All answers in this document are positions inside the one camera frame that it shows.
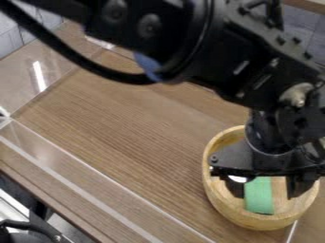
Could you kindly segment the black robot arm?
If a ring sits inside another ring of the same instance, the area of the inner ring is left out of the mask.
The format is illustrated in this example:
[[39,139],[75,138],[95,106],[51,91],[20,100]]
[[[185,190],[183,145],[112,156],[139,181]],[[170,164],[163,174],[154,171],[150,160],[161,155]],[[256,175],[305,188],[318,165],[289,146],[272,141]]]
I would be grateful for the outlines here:
[[139,74],[104,67],[42,26],[44,43],[124,84],[189,80],[250,110],[242,154],[210,157],[215,177],[282,177],[301,196],[325,176],[325,72],[284,29],[280,0],[23,0],[131,50]]

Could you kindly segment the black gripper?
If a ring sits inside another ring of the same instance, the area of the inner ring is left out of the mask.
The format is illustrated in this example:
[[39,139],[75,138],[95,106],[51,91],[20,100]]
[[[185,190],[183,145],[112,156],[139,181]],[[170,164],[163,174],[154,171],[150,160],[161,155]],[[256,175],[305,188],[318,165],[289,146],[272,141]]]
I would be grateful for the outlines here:
[[325,177],[325,159],[314,161],[302,148],[270,154],[256,149],[246,140],[211,151],[207,162],[213,177],[227,176],[225,185],[237,198],[244,198],[246,178],[288,177],[288,198],[293,199]]

